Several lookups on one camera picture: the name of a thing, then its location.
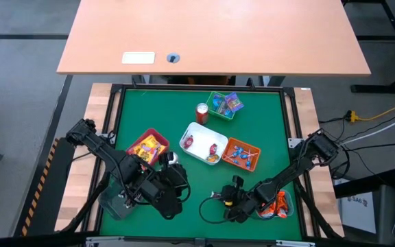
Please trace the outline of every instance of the black and yellow stripe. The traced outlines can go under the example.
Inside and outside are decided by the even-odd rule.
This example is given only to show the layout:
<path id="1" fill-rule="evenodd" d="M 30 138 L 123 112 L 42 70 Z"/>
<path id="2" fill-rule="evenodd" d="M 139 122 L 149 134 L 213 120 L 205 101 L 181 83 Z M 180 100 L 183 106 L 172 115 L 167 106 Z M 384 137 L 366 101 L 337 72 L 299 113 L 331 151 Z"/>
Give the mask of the black and yellow stripe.
<path id="1" fill-rule="evenodd" d="M 24 226 L 22 227 L 22 233 L 21 233 L 22 236 L 27 236 L 28 228 L 32 222 L 34 210 L 36 209 L 36 207 L 38 205 L 40 193 L 42 192 L 42 189 L 45 184 L 45 180 L 47 179 L 48 171 L 51 166 L 51 161 L 53 160 L 54 152 L 56 151 L 57 144 L 58 144 L 58 140 L 54 139 L 54 142 L 53 142 L 53 145 L 52 145 L 51 150 L 49 152 L 48 159 L 45 164 L 42 176 L 40 177 L 38 187 L 36 188 L 36 191 L 34 192 L 34 198 L 32 200 L 32 205 L 28 209 L 28 214 L 27 214 L 27 217 L 25 218 Z"/>

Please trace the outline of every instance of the purple package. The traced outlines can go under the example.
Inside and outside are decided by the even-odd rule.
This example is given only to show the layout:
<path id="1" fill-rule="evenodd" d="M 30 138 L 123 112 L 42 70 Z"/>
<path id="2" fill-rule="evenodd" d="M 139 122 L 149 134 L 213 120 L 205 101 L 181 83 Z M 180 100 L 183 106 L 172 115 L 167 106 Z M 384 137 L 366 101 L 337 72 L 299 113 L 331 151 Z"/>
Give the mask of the purple package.
<path id="1" fill-rule="evenodd" d="M 236 93 L 230 93 L 229 95 L 225 96 L 225 102 L 234 113 L 244 107 Z"/>

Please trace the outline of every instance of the white tray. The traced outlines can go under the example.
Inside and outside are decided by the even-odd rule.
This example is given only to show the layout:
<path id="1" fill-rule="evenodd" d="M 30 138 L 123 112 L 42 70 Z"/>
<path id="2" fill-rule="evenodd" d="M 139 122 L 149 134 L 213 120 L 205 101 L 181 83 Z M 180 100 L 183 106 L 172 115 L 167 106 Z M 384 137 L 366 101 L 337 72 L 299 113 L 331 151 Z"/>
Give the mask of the white tray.
<path id="1" fill-rule="evenodd" d="M 189 135 L 193 136 L 193 144 L 188 149 L 184 148 L 184 141 L 189 137 Z M 216 154 L 219 155 L 219 158 L 215 162 L 210 162 L 206 160 L 206 157 L 210 155 L 210 147 L 212 144 L 217 145 Z M 191 156 L 204 161 L 209 165 L 215 165 L 220 161 L 222 154 L 225 151 L 226 145 L 228 144 L 228 138 L 224 135 L 219 134 L 215 131 L 210 130 L 209 128 L 205 128 L 204 126 L 198 123 L 190 123 L 187 130 L 183 134 L 181 140 L 179 140 L 179 146 Z"/>

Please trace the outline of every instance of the yellow cable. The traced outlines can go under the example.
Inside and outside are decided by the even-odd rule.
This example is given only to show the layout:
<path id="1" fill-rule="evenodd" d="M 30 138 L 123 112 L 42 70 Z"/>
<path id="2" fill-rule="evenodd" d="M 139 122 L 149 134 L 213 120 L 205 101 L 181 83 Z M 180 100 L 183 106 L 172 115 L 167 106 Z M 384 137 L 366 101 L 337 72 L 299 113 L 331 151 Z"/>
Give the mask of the yellow cable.
<path id="1" fill-rule="evenodd" d="M 393 107 L 393 108 L 391 108 L 391 109 L 385 111 L 384 113 L 381 113 L 381 114 L 379 114 L 379 115 L 377 115 L 377 116 L 374 116 L 374 117 L 371 117 L 371 118 L 368 118 L 368 119 L 364 119 L 364 118 L 361 118 L 361 117 L 358 117 L 358 116 L 355 116 L 355 119 L 356 119 L 356 120 L 360 120 L 360 121 L 371 121 L 371 120 L 374 120 L 374 119 L 376 119 L 376 118 L 382 117 L 382 116 L 384 116 L 384 115 L 386 115 L 386 114 L 392 112 L 393 110 L 395 110 L 395 107 Z"/>

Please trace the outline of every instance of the orange tray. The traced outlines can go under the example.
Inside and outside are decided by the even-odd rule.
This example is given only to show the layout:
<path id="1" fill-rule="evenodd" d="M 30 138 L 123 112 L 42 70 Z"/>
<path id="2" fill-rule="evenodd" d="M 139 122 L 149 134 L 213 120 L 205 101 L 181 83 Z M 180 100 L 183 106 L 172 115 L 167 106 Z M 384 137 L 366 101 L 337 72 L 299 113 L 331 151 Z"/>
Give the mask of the orange tray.
<path id="1" fill-rule="evenodd" d="M 250 157 L 251 166 L 249 169 L 246 168 L 247 159 L 242 159 L 240 157 L 236 157 L 236 158 L 230 157 L 232 160 L 239 162 L 238 164 L 236 164 L 228 158 L 229 156 L 231 156 L 233 153 L 235 153 L 237 151 L 234 148 L 235 146 L 243 148 L 246 152 L 249 152 L 249 150 L 251 149 L 251 154 L 257 153 L 256 155 Z M 241 169 L 245 169 L 249 172 L 253 172 L 255 170 L 255 167 L 257 166 L 257 162 L 259 161 L 260 152 L 261 152 L 260 148 L 254 147 L 253 145 L 249 145 L 249 144 L 244 143 L 243 141 L 239 141 L 235 138 L 230 138 L 228 140 L 228 144 L 226 145 L 225 151 L 222 154 L 222 160 L 224 160 L 227 163 L 230 163 L 231 165 L 240 167 Z"/>

